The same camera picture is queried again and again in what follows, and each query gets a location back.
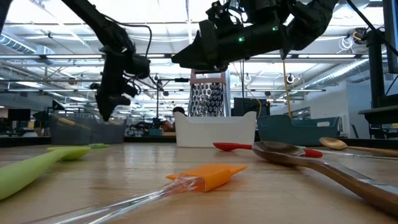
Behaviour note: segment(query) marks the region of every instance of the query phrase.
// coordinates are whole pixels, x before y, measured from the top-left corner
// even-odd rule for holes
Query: red spoon
[[[251,150],[252,146],[249,144],[239,144],[239,143],[227,143],[227,142],[214,142],[214,147],[217,149],[221,149],[222,151],[232,151],[235,149],[249,149]],[[314,150],[314,149],[304,149],[304,156],[311,158],[321,158],[323,156],[322,152]]]

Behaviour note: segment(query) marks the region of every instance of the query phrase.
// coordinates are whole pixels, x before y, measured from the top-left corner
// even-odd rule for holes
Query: wooden tabletop
[[[0,166],[38,156],[46,146],[0,150]],[[327,155],[364,175],[398,186],[398,161]],[[95,149],[82,161],[58,162],[0,202],[1,223],[22,223],[156,189],[166,175],[202,164],[248,168],[208,193],[174,195],[113,223],[397,223],[321,174],[269,164],[251,151],[177,149],[175,144],[121,144]]]

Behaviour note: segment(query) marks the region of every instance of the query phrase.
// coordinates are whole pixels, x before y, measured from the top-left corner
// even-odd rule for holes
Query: silicone spatula
[[[22,190],[60,159],[75,160],[90,151],[90,147],[50,147],[50,152],[0,168],[0,200]]]
[[[235,149],[252,150],[252,145],[249,145],[249,144],[214,142],[213,145],[217,149],[221,149],[221,150],[227,151],[227,152],[235,150]],[[323,154],[322,154],[322,152],[314,150],[314,149],[303,148],[303,153],[301,153],[301,155],[299,155],[299,156],[311,157],[311,158],[321,158],[323,156]]]
[[[229,164],[210,164],[177,175],[167,176],[173,182],[146,194],[117,200],[112,203],[95,205],[53,217],[44,218],[35,224],[53,223],[105,223],[124,215],[149,202],[188,191],[208,192],[231,180],[232,175],[244,170],[246,166]]]

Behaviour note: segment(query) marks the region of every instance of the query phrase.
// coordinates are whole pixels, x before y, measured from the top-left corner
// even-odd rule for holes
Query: white plastic bin
[[[176,112],[177,147],[214,147],[214,142],[254,144],[256,112],[243,117],[186,117]]]

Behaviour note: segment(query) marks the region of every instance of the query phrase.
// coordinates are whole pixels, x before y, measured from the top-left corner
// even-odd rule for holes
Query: blue plastic container
[[[338,120],[335,118],[321,119],[290,119],[287,115],[264,116],[257,119],[257,127],[261,141],[277,141],[295,146],[321,146],[322,137],[337,138]]]

